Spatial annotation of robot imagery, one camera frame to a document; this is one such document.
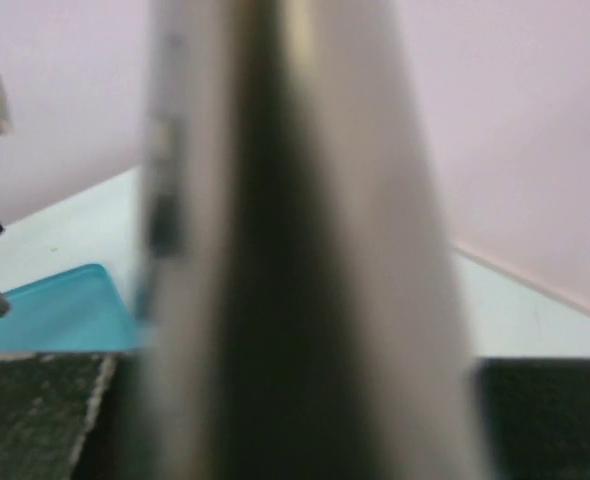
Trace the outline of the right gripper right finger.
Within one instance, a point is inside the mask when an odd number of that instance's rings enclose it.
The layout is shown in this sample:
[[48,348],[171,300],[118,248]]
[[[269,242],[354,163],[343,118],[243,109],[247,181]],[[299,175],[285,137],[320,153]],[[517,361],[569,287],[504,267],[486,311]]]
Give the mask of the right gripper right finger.
[[476,380],[500,479],[590,479],[590,359],[489,358]]

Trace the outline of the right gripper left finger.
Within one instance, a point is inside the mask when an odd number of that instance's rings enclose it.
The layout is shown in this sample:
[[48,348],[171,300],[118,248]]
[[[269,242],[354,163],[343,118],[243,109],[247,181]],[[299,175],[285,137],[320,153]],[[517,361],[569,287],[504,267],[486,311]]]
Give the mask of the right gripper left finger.
[[1,353],[0,479],[142,479],[128,353]]

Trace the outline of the metal tongs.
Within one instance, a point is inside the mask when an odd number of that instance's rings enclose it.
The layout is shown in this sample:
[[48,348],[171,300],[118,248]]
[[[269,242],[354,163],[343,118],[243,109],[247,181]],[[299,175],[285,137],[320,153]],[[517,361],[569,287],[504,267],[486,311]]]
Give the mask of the metal tongs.
[[492,479],[390,1],[155,1],[155,479]]

